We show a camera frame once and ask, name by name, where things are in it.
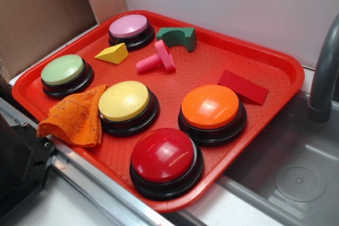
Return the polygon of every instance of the wooden block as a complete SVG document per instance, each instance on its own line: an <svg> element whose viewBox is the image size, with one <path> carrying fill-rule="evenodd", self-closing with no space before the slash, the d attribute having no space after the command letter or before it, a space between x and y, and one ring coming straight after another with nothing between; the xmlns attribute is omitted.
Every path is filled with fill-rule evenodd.
<svg viewBox="0 0 339 226"><path fill-rule="evenodd" d="M96 59L104 60L117 65L120 64L126 57L128 57L128 51L125 43L106 48L95 56Z"/></svg>
<svg viewBox="0 0 339 226"><path fill-rule="evenodd" d="M161 28L156 38L157 41L164 40L168 47L185 46L187 51L193 51L197 45L195 28Z"/></svg>
<svg viewBox="0 0 339 226"><path fill-rule="evenodd" d="M219 85L232 89L240 99L263 105L268 90L249 80L225 70L218 82Z"/></svg>

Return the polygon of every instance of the white wall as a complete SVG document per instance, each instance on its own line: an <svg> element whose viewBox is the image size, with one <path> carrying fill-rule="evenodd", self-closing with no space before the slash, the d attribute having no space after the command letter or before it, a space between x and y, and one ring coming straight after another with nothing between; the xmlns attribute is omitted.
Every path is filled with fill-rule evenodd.
<svg viewBox="0 0 339 226"><path fill-rule="evenodd" d="M285 52L315 67L339 0L126 0L149 10Z"/></svg>

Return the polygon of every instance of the pink plastic screw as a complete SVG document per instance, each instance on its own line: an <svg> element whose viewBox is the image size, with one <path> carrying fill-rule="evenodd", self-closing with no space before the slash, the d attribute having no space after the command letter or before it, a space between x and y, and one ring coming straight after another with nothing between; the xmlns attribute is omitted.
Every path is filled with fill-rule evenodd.
<svg viewBox="0 0 339 226"><path fill-rule="evenodd" d="M167 45L163 40L159 40L154 43L155 48L158 53L155 53L148 58L145 58L139 62L137 62L137 69L139 72L147 71L153 67L164 64L167 71L171 71L175 69L174 61L172 54L170 53Z"/></svg>

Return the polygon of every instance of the green arch block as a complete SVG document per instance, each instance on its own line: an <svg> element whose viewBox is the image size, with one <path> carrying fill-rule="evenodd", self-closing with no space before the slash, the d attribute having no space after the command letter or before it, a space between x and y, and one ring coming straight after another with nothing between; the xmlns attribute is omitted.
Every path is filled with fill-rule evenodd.
<svg viewBox="0 0 339 226"><path fill-rule="evenodd" d="M187 51L193 51L197 45L195 28L161 28L156 38L157 41L164 40L168 47L185 46Z"/></svg>

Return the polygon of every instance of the black object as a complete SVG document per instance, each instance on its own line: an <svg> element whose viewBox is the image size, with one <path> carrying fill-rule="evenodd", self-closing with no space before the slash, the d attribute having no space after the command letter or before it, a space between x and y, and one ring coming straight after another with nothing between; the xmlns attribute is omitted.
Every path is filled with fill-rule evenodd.
<svg viewBox="0 0 339 226"><path fill-rule="evenodd" d="M127 38L117 38L114 37L110 32L109 32L109 39L108 42L111 46L120 44L120 43L125 43L126 48L128 51L133 51L133 50L138 50L148 44L150 44L153 39L155 38L155 30L154 27L149 23L147 20L147 27L145 30L143 30L141 33L133 35L131 37Z"/></svg>
<svg viewBox="0 0 339 226"><path fill-rule="evenodd" d="M10 127L0 114L0 223L43 190L54 145L27 125Z"/></svg>
<svg viewBox="0 0 339 226"><path fill-rule="evenodd" d="M146 108L137 116L126 121L110 121L99 112L102 130L112 136L129 137L145 131L158 118L160 113L158 98L148 89L149 102Z"/></svg>
<svg viewBox="0 0 339 226"><path fill-rule="evenodd" d="M199 129L189 124L180 109L178 116L179 128L185 132L196 144L206 147L215 147L227 144L237 138L243 131L247 119L246 108L239 100L239 112L228 125L217 129Z"/></svg>
<svg viewBox="0 0 339 226"><path fill-rule="evenodd" d="M94 79L94 72L92 67L86 63L84 69L72 80L61 85L48 85L42 79L43 91L53 99L62 99L67 95L79 93L87 88Z"/></svg>
<svg viewBox="0 0 339 226"><path fill-rule="evenodd" d="M144 180L138 175L131 162L130 176L137 191L142 196L155 201L167 201L188 193L200 181L204 169L201 150L197 145L194 146L197 148L196 160L184 175L170 182L153 183Z"/></svg>
<svg viewBox="0 0 339 226"><path fill-rule="evenodd" d="M307 107L307 117L314 122L329 120L332 99L338 100L339 83L339 14L334 19L325 38L316 71L313 77L311 94Z"/></svg>

